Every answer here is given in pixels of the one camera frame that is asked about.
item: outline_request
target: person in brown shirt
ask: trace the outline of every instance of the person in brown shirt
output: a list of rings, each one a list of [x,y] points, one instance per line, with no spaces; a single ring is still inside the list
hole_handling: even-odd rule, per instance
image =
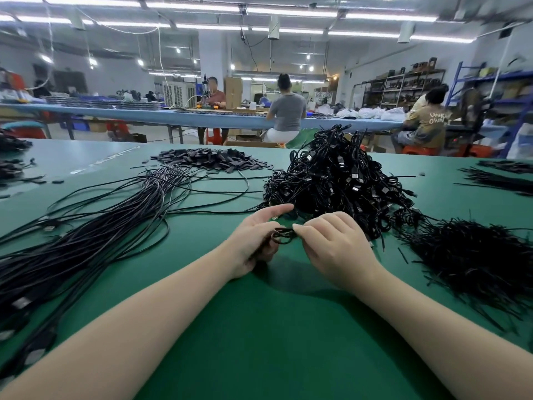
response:
[[[444,101],[446,90],[438,87],[426,94],[428,105],[407,114],[403,130],[392,134],[391,140],[397,154],[401,154],[405,146],[420,146],[437,148],[444,146],[446,126],[450,120],[451,112],[441,104]]]
[[[207,85],[209,87],[210,97],[207,99],[207,103],[212,107],[225,108],[226,107],[226,94],[218,89],[218,80],[216,77],[210,77],[207,79]],[[228,138],[229,128],[222,129],[222,144]],[[203,144],[203,137],[205,136],[205,127],[198,128],[198,139],[200,144]]]

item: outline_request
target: right hand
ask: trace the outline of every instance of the right hand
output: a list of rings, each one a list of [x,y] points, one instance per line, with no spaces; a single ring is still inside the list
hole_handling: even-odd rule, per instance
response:
[[[364,232],[344,212],[325,213],[293,229],[303,240],[311,264],[335,285],[354,295],[386,272]]]

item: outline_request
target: brown t-shirt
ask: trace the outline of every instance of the brown t-shirt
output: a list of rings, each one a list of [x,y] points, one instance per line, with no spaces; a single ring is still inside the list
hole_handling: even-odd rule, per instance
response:
[[[211,106],[215,105],[215,102],[226,102],[226,94],[224,94],[219,89],[216,90],[211,96],[207,99],[207,103]]]
[[[442,105],[429,104],[415,112],[409,112],[403,124],[417,127],[417,130],[410,132],[408,136],[416,144],[440,148],[444,145],[450,116],[451,112]]]

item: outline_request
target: forearm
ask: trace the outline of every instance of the forearm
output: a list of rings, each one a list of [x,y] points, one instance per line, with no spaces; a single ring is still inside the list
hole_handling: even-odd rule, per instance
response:
[[[356,295],[390,323],[459,400],[530,399],[533,356],[386,271]]]
[[[89,323],[24,372],[0,398],[127,400],[231,277],[212,251]]]

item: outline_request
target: man in red shirt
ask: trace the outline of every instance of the man in red shirt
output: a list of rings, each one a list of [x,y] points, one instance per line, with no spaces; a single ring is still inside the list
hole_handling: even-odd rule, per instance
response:
[[[209,91],[211,94],[211,96],[207,99],[207,103],[211,105],[212,107],[220,107],[224,109],[226,107],[226,94],[224,94],[222,91],[218,89],[217,78],[216,77],[208,78],[207,84],[209,86]],[[224,142],[228,138],[229,131],[230,131],[229,128],[222,129],[222,144],[224,144]],[[203,144],[204,136],[205,136],[205,127],[199,127],[198,128],[198,139],[200,140],[200,144]]]

